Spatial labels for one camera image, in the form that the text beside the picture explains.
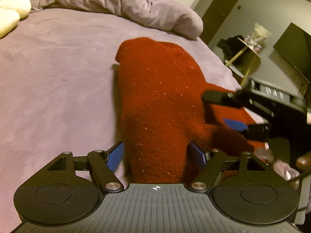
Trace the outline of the person's right hand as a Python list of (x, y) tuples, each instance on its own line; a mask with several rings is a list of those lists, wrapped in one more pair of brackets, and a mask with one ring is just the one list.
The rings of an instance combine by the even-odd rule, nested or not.
[(303, 171), (311, 170), (311, 151), (296, 160), (296, 166)]

